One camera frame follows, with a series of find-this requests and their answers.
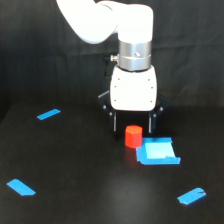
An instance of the black background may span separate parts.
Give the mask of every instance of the black background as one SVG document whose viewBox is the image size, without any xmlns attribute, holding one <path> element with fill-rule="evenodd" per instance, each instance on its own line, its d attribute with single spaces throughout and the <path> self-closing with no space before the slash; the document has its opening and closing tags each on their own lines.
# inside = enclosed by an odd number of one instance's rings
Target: black background
<svg viewBox="0 0 224 224">
<path fill-rule="evenodd" d="M 0 0 L 0 119 L 11 105 L 0 125 L 0 223 L 223 223 L 224 2 L 120 2 L 154 11 L 152 64 L 174 105 L 154 136 L 172 138 L 181 164 L 142 166 L 110 133 L 97 96 L 116 35 L 89 45 L 55 0 Z M 62 112 L 36 119 L 53 108 Z M 15 178 L 36 195 L 8 188 Z M 207 196 L 181 205 L 196 187 Z"/>
<path fill-rule="evenodd" d="M 223 106 L 224 2 L 120 2 L 154 11 L 152 64 L 159 92 L 174 105 Z M 117 51 L 117 35 L 98 45 L 80 40 L 55 0 L 1 0 L 2 108 L 14 102 L 97 104 L 109 89 L 103 56 Z"/>
</svg>

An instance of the blue tape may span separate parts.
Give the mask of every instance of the blue tape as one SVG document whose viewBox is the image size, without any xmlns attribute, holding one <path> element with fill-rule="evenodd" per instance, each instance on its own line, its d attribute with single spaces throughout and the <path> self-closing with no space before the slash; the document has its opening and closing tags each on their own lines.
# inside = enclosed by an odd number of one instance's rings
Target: blue tape
<svg viewBox="0 0 224 224">
<path fill-rule="evenodd" d="M 150 143 L 150 142 L 169 142 L 173 143 L 171 138 L 143 138 L 143 144 Z"/>
<path fill-rule="evenodd" d="M 206 193 L 201 188 L 195 188 L 192 191 L 189 191 L 188 193 L 178 197 L 177 199 L 180 201 L 180 203 L 189 205 L 190 203 L 204 197 Z"/>
<path fill-rule="evenodd" d="M 34 195 L 36 194 L 35 191 L 27 187 L 24 183 L 21 181 L 14 179 L 7 183 L 9 187 L 11 187 L 14 191 L 16 191 L 18 194 L 21 196 L 26 196 L 26 195 Z"/>
<path fill-rule="evenodd" d="M 40 120 L 44 120 L 44 119 L 46 119 L 48 117 L 51 117 L 55 114 L 58 114 L 60 112 L 61 112 L 60 110 L 54 109 L 54 110 L 48 111 L 44 114 L 41 114 L 41 115 L 37 116 L 37 118 L 40 119 Z"/>
<path fill-rule="evenodd" d="M 166 157 L 164 159 L 143 159 L 140 162 L 143 165 L 178 165 L 180 160 L 179 157 Z"/>
</svg>

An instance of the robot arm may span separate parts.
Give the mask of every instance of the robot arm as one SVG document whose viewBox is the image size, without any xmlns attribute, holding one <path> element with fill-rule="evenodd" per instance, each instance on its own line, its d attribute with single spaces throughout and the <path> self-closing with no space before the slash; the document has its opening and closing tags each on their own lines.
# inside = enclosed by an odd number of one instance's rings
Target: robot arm
<svg viewBox="0 0 224 224">
<path fill-rule="evenodd" d="M 146 5 L 114 1 L 57 0 L 75 33 L 90 44 L 118 33 L 110 101 L 115 110 L 151 111 L 157 97 L 156 75 L 151 66 L 153 11 Z"/>
<path fill-rule="evenodd" d="M 67 22 L 85 42 L 98 44 L 118 33 L 126 43 L 152 40 L 153 11 L 145 5 L 114 1 L 56 0 Z"/>
<path fill-rule="evenodd" d="M 113 11 L 93 0 L 57 0 L 65 19 L 75 33 L 89 44 L 99 44 L 117 27 Z"/>
</svg>

